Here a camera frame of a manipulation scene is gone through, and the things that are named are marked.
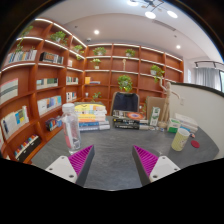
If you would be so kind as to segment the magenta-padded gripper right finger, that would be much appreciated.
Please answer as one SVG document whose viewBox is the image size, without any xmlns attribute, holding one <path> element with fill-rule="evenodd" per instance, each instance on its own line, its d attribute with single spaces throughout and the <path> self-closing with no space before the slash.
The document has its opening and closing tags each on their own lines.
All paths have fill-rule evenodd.
<svg viewBox="0 0 224 224">
<path fill-rule="evenodd" d="M 132 155 L 143 186 L 180 170 L 167 156 L 156 156 L 136 145 L 133 146 Z"/>
</svg>

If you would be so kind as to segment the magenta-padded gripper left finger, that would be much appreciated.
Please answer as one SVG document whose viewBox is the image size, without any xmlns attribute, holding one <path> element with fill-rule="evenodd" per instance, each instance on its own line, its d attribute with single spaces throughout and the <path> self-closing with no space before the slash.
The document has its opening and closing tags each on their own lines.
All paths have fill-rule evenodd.
<svg viewBox="0 0 224 224">
<path fill-rule="evenodd" d="M 94 146 L 90 145 L 69 157 L 60 156 L 46 168 L 46 171 L 83 187 L 94 154 Z"/>
</svg>

